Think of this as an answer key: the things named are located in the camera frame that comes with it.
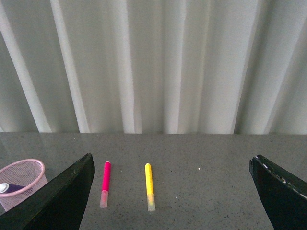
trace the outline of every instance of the pink mesh basket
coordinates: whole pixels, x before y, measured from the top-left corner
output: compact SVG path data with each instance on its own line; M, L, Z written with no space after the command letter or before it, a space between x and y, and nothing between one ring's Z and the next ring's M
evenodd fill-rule
M17 161L0 170L1 183L23 187L14 192L0 193L0 203L8 211L47 184L45 166L35 159Z

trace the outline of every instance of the sheer curtain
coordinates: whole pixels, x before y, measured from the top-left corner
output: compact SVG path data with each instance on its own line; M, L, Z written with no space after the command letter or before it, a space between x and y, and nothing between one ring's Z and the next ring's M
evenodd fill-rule
M0 131L307 134L306 0L0 0Z

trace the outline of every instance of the marker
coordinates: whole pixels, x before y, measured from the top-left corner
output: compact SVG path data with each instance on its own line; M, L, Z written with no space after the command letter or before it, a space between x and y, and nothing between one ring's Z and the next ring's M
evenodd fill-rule
M147 163L145 164L145 176L146 176L146 191L147 191L147 207L148 211L155 211L154 204L154 186L153 186L153 175L152 166Z
M16 184L2 183L0 184L0 193L12 193L22 188L24 188L24 186L16 185Z
M101 208L107 207L107 196L109 194L110 174L111 174L111 163L107 161L105 163L104 178L102 180L102 187L101 187L101 198L100 198Z

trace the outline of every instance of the gray countertop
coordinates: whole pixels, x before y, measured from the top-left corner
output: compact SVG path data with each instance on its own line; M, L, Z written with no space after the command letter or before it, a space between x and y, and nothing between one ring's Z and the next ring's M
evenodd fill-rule
M82 230L272 230L249 160L262 154L307 181L307 136L0 133L0 168L36 158L49 181L89 152L96 172ZM111 182L108 208L100 209L105 161L112 163ZM153 213L147 211L147 162Z

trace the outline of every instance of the yellow marker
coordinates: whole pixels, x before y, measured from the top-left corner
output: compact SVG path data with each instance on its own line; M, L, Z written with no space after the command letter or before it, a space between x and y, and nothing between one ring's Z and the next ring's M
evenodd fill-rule
M147 163L145 164L145 176L146 176L146 190L147 190L147 206L148 211L155 211L154 204L154 184L153 184L153 175L152 175L152 166Z

